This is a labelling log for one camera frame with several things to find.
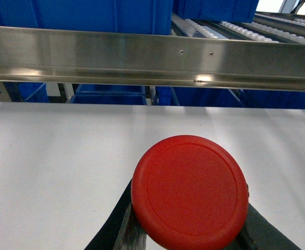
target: white table surface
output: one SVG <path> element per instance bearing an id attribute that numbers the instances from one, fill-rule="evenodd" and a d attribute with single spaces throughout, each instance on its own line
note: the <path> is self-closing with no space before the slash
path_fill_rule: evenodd
<path id="1" fill-rule="evenodd" d="M 178 134 L 229 151 L 251 204 L 305 249 L 304 110 L 28 103 L 0 103 L 0 249 L 83 249 L 140 157 Z"/>

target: metal shelf frame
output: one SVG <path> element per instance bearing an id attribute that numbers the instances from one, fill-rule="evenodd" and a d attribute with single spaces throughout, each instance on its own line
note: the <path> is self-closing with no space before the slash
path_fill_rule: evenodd
<path id="1" fill-rule="evenodd" d="M 0 27 L 2 81 L 305 91 L 305 45 Z"/>

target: red round object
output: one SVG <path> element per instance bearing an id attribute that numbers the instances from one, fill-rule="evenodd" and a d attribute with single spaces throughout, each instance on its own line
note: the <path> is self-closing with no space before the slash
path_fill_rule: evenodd
<path id="1" fill-rule="evenodd" d="M 247 184 L 237 162 L 198 136 L 174 136 L 150 148 L 135 169 L 131 195 L 142 228 L 169 250 L 222 249 L 247 216 Z"/>

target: blue container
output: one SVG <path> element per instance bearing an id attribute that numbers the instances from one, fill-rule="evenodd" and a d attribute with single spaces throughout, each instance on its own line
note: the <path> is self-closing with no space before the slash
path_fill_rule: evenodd
<path id="1" fill-rule="evenodd" d="M 305 109 L 305 92 L 243 90 L 239 98 L 251 108 Z"/>
<path id="2" fill-rule="evenodd" d="M 173 87 L 156 87 L 158 92 L 158 106 L 179 106 Z"/>
<path id="3" fill-rule="evenodd" d="M 27 103 L 48 103 L 45 83 L 22 83 L 18 89 L 24 102 Z"/>
<path id="4" fill-rule="evenodd" d="M 146 98 L 142 95 L 75 95 L 70 103 L 147 105 Z"/>
<path id="5" fill-rule="evenodd" d="M 173 12 L 186 19 L 252 22 L 259 0 L 174 0 Z"/>
<path id="6" fill-rule="evenodd" d="M 245 107 L 244 103 L 227 89 L 175 87 L 180 106 L 196 107 Z"/>
<path id="7" fill-rule="evenodd" d="M 145 95 L 144 86 L 133 85 L 105 85 L 105 84 L 80 84 L 76 95 Z"/>
<path id="8" fill-rule="evenodd" d="M 0 26 L 169 35 L 172 0 L 0 0 Z"/>

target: red disc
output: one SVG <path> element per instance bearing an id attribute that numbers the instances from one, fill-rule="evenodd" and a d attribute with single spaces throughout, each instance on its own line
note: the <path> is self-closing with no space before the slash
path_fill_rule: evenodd
<path id="1" fill-rule="evenodd" d="M 237 162 L 207 139 L 179 135 L 149 149 L 132 180 L 135 215 L 170 249 L 222 249 L 244 225 L 248 190 Z"/>

